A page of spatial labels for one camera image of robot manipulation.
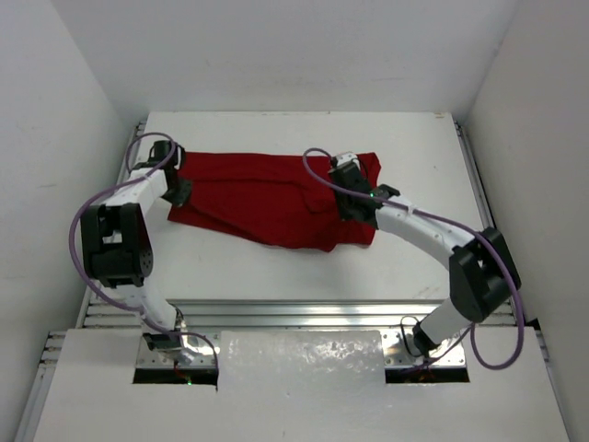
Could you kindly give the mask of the red t shirt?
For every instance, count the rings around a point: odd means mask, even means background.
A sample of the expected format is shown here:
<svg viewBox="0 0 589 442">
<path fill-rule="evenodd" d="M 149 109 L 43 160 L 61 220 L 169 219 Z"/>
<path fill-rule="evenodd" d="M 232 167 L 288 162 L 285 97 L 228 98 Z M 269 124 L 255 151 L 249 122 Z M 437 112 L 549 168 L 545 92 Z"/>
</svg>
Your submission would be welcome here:
<svg viewBox="0 0 589 442">
<path fill-rule="evenodd" d="M 341 219 L 328 177 L 329 160 L 312 156 L 190 152 L 180 171 L 191 197 L 168 220 L 268 246 L 330 252 L 368 247 L 375 229 Z"/>
</svg>

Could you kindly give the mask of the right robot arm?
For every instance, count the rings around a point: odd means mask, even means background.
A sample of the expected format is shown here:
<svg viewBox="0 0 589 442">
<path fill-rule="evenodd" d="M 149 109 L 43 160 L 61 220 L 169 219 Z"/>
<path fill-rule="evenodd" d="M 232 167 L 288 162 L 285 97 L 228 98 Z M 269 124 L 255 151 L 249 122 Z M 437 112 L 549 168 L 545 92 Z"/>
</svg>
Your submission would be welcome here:
<svg viewBox="0 0 589 442">
<path fill-rule="evenodd" d="M 370 184 L 355 154 L 330 159 L 329 179 L 345 220 L 397 236 L 430 255 L 449 273 L 449 298 L 412 329 L 410 350 L 427 356 L 455 333 L 487 319 L 521 278 L 502 233 L 494 227 L 470 233 L 410 206 L 400 192 Z"/>
</svg>

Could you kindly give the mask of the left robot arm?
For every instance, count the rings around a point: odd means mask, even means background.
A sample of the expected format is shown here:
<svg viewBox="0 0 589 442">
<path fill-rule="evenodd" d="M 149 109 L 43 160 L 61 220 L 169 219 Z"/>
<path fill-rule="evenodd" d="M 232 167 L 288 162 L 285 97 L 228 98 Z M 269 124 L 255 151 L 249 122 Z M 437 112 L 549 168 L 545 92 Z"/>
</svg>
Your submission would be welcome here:
<svg viewBox="0 0 589 442">
<path fill-rule="evenodd" d="M 178 308 L 148 281 L 155 258 L 145 217 L 162 199 L 181 207 L 191 183 L 181 178 L 185 149 L 171 139 L 154 142 L 148 157 L 130 168 L 129 179 L 90 199 L 73 227 L 81 233 L 81 275 L 98 297 L 136 315 L 149 350 L 172 357 L 188 349 Z"/>
</svg>

